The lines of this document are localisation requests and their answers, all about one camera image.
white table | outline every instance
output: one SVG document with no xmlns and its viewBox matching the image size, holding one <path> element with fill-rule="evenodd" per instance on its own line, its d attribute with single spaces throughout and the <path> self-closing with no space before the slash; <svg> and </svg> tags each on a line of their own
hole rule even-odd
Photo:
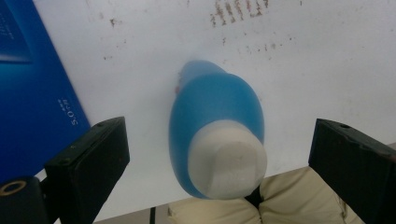
<svg viewBox="0 0 396 224">
<path fill-rule="evenodd" d="M 97 220 L 189 197 L 167 142 L 189 60 L 258 94 L 267 175 L 307 165 L 316 118 L 395 142 L 395 1 L 234 2 L 35 0 L 90 122 L 126 118 L 132 160 Z"/>
</svg>

blue bottle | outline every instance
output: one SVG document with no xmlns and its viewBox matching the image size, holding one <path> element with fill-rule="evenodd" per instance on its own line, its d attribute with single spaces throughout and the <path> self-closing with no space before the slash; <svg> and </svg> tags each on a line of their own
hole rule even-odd
<svg viewBox="0 0 396 224">
<path fill-rule="evenodd" d="M 257 188 L 266 171 L 263 114 L 254 90 L 206 61 L 187 63 L 169 122 L 169 150 L 190 195 L 234 199 Z"/>
</svg>

person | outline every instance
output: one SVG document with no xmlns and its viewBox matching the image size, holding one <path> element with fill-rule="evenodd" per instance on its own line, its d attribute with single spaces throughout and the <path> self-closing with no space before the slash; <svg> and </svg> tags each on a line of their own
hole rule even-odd
<svg viewBox="0 0 396 224">
<path fill-rule="evenodd" d="M 262 201 L 190 198 L 169 203 L 172 224 L 361 224 L 357 214 L 310 167 L 264 178 Z"/>
</svg>

blue box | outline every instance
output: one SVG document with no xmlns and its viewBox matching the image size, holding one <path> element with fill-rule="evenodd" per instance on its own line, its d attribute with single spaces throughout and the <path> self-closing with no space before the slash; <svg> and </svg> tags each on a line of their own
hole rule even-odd
<svg viewBox="0 0 396 224">
<path fill-rule="evenodd" d="M 32 0 L 0 0 L 0 183 L 90 129 Z"/>
</svg>

white bottle cap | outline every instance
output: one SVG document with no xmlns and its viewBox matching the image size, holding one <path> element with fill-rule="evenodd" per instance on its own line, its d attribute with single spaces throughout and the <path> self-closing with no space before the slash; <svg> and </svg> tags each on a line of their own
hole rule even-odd
<svg viewBox="0 0 396 224">
<path fill-rule="evenodd" d="M 192 184 L 206 197 L 235 199 L 248 196 L 260 185 L 267 156 L 247 127 L 218 120 L 192 138 L 188 167 Z"/>
</svg>

